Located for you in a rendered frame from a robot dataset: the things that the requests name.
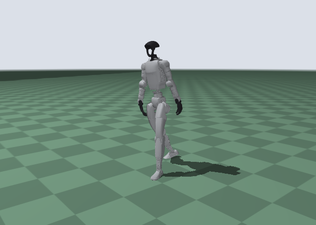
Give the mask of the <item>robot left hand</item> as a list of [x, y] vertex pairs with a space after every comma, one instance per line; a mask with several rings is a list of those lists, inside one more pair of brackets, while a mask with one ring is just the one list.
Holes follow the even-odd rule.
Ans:
[[176, 112], [176, 115], [179, 115], [182, 111], [182, 104], [181, 104], [181, 100], [180, 102], [178, 101], [178, 99], [175, 99], [175, 103], [177, 104], [177, 112]]

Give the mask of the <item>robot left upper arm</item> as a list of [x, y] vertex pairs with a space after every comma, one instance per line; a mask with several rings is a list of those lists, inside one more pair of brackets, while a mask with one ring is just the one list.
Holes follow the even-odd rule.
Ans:
[[171, 83], [171, 80], [172, 80], [172, 73], [171, 73], [171, 70], [170, 70], [170, 64], [167, 60], [160, 60], [159, 62], [159, 66], [161, 69], [163, 69], [163, 72], [167, 78], [167, 81], [166, 81], [166, 86], [167, 87], [171, 87], [173, 86], [172, 83]]

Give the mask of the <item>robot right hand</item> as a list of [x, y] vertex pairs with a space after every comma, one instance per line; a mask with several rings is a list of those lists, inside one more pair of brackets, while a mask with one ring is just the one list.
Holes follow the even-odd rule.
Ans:
[[143, 115], [144, 116], [147, 116], [147, 114], [143, 111], [143, 107], [142, 107], [142, 105], [143, 105], [143, 103], [142, 103], [142, 101], [141, 100], [139, 100], [139, 107], [140, 107], [140, 110], [141, 110], [141, 112], [143, 113]]

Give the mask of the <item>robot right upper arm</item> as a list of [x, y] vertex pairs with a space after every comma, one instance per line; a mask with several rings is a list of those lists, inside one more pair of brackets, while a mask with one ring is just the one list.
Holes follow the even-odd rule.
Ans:
[[147, 86], [147, 77], [146, 77], [146, 72], [145, 72], [145, 63], [143, 63], [141, 65], [141, 69], [142, 69], [142, 74], [141, 74], [142, 80], [139, 82], [139, 86], [145, 88]]

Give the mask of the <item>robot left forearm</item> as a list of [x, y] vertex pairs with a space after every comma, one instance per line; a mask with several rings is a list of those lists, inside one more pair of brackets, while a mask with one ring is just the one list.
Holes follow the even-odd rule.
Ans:
[[170, 90], [172, 92], [172, 96], [173, 96], [174, 100], [178, 99], [178, 101], [180, 102], [181, 97], [179, 96], [179, 93], [178, 93], [178, 91], [176, 89], [177, 87], [176, 87], [176, 84], [175, 84], [174, 80], [171, 80], [171, 83], [173, 85], [173, 86], [170, 87]]

